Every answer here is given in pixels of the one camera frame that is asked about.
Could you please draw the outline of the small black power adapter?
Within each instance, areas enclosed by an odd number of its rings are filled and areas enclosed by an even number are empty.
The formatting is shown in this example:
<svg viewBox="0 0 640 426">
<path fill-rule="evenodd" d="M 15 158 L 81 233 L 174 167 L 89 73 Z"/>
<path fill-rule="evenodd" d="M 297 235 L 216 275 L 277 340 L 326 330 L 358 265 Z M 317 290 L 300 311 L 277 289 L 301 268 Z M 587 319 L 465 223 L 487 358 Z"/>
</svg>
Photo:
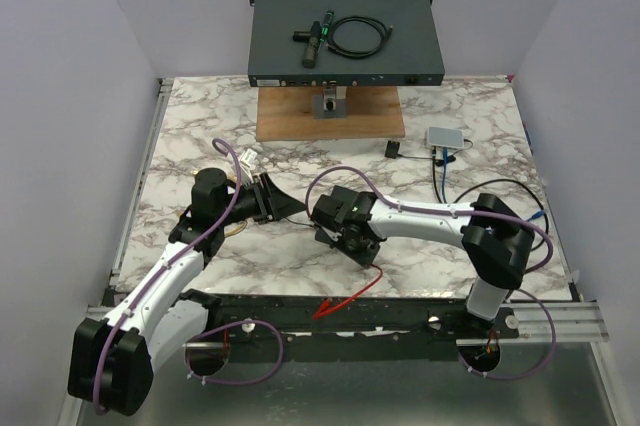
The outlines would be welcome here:
<svg viewBox="0 0 640 426">
<path fill-rule="evenodd" d="M 314 223 L 311 223 L 309 221 L 295 220 L 295 219 L 291 219 L 290 217 L 281 218 L 281 221 L 285 221 L 287 223 L 290 223 L 290 224 L 293 224 L 293 225 L 297 225 L 297 226 L 306 227 L 306 228 L 319 229 L 318 225 L 316 225 Z"/>
</svg>

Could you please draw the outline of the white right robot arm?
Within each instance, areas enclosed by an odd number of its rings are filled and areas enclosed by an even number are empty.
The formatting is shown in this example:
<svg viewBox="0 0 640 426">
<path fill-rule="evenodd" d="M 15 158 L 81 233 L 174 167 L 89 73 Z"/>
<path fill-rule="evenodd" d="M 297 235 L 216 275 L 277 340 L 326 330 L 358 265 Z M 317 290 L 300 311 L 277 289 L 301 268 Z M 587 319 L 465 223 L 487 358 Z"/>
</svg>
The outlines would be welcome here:
<svg viewBox="0 0 640 426">
<path fill-rule="evenodd" d="M 474 338 L 496 326 L 508 293 L 522 284 L 534 242 L 524 220 L 485 193 L 471 203 L 446 205 L 336 186 L 317 200 L 311 220 L 320 228 L 318 241 L 362 266 L 373 264 L 381 243 L 389 238 L 431 241 L 465 251 L 477 279 L 459 317 L 462 330 Z"/>
</svg>

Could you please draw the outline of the black network switch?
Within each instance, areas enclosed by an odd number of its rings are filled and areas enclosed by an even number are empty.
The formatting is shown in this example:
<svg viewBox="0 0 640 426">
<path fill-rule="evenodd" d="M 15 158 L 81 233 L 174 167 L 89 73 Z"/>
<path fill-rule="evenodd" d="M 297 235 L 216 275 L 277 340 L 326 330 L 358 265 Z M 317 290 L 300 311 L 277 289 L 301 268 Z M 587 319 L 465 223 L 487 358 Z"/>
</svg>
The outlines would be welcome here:
<svg viewBox="0 0 640 426">
<path fill-rule="evenodd" d="M 368 226 L 360 223 L 327 226 L 314 222 L 313 226 L 317 242 L 327 245 L 363 268 L 373 265 L 384 242 Z"/>
</svg>

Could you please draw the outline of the white grey small switch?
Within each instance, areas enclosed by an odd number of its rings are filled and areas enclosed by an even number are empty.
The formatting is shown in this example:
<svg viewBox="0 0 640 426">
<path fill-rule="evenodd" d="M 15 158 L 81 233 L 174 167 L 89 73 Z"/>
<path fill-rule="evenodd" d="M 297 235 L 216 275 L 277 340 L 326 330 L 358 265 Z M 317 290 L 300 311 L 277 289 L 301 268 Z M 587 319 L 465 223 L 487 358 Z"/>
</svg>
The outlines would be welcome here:
<svg viewBox="0 0 640 426">
<path fill-rule="evenodd" d="M 426 131 L 426 141 L 429 146 L 459 150 L 465 146 L 465 136 L 462 130 L 429 126 Z"/>
</svg>

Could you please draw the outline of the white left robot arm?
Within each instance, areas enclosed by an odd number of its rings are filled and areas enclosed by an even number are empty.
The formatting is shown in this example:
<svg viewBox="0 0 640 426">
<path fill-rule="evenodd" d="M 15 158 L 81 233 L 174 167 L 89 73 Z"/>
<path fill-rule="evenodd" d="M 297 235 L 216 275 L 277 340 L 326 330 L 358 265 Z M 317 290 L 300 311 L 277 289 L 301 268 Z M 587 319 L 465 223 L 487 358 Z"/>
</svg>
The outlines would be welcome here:
<svg viewBox="0 0 640 426">
<path fill-rule="evenodd" d="M 209 341 L 221 331 L 217 311 L 180 295 L 223 245 L 225 227 L 247 220 L 274 222 L 304 209 L 303 202 L 281 191 L 266 173 L 244 185 L 218 168 L 198 172 L 191 203 L 156 264 L 103 319 L 86 318 L 76 328 L 68 393 L 101 412 L 133 415 L 145 401 L 155 371 L 180 340 L 194 335 Z"/>
</svg>

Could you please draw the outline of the black power adapter with cable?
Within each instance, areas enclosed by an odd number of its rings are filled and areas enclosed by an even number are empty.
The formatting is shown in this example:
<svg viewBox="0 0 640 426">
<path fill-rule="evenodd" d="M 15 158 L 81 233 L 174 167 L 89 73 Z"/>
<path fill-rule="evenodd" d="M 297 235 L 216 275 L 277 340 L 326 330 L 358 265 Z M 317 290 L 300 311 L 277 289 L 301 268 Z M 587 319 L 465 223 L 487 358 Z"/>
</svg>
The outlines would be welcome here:
<svg viewBox="0 0 640 426">
<path fill-rule="evenodd" d="M 471 140 L 464 140 L 464 146 L 462 149 L 456 150 L 454 152 L 448 153 L 447 154 L 447 160 L 448 161 L 452 161 L 453 158 L 462 151 L 465 151 L 467 149 L 470 149 L 472 146 L 474 145 L 474 143 Z M 389 140 L 386 144 L 386 148 L 385 148 L 385 152 L 384 152 L 384 157 L 388 158 L 388 159 L 397 159 L 397 158 L 404 158 L 404 159 L 415 159 L 415 160 L 430 160 L 431 156 L 429 157 L 421 157 L 421 156 L 406 156 L 406 155 L 402 155 L 400 152 L 400 143 L 398 141 L 392 141 Z"/>
</svg>

